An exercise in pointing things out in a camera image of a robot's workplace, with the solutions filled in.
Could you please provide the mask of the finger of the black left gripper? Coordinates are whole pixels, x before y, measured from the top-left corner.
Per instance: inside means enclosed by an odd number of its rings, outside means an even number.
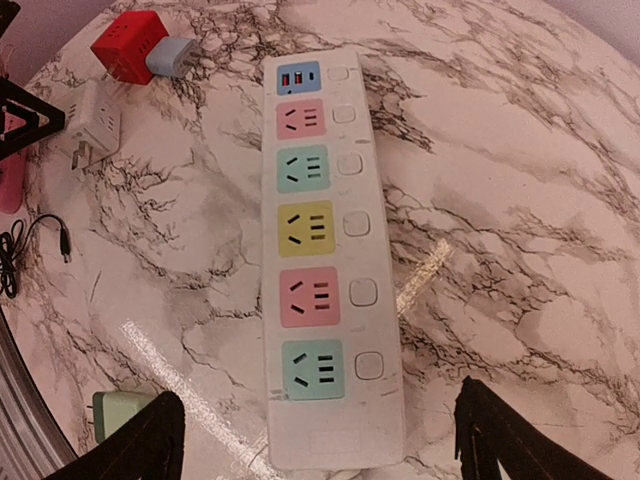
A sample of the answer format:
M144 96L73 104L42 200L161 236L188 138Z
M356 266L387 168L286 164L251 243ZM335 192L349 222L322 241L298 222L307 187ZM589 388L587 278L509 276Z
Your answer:
M23 124L8 131L6 115L10 114ZM31 146L65 128L66 115L57 107L30 92L1 78L1 160Z

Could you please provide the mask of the white multicolour power strip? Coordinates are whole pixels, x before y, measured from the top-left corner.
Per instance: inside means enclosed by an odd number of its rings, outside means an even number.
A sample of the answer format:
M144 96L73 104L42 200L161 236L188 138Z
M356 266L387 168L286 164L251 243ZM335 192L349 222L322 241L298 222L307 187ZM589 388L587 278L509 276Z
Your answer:
M262 316L269 456L283 470L404 456L384 195L357 53L264 63Z

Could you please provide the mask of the red cube socket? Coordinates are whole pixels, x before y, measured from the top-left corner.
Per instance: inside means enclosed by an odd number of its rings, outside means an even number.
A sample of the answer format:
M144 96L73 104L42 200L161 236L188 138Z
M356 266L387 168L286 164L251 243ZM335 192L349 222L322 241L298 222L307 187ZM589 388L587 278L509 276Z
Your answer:
M128 11L106 28L90 50L114 79L147 85L153 74L146 58L168 35L156 12Z

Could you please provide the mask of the white cube adapter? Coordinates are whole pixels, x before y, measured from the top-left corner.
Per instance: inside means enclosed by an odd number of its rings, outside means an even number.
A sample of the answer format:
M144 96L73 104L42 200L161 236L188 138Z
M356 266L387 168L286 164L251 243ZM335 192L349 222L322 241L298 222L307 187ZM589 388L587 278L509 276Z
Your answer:
M79 171L120 148L122 113L96 80L88 80L61 99L65 125L50 142L52 148Z

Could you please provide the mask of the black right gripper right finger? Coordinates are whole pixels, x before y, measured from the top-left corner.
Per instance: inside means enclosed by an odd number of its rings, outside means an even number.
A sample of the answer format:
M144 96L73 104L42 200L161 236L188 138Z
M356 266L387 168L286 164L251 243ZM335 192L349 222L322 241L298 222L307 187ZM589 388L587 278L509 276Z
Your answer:
M455 458L464 480L598 479L608 476L552 441L482 381L466 377L456 398Z

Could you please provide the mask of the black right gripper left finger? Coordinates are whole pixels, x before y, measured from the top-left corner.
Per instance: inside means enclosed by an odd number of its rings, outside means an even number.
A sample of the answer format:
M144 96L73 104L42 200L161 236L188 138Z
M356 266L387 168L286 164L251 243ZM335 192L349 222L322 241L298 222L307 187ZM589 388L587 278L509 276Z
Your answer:
M48 478L180 480L184 440L184 405L178 395L165 391L99 446Z

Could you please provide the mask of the pink triangular power strip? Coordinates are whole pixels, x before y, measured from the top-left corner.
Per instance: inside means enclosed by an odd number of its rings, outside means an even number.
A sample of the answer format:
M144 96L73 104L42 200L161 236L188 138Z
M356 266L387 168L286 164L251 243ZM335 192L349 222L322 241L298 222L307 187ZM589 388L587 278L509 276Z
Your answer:
M14 214L22 204L27 149L19 150L1 161L0 210Z

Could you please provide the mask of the green plug adapter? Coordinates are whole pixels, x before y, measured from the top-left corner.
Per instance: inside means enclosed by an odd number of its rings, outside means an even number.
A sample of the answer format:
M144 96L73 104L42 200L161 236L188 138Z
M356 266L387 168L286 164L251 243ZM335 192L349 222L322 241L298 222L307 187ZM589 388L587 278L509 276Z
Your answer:
M102 443L154 398L154 395L127 391L95 392L90 407L96 442Z

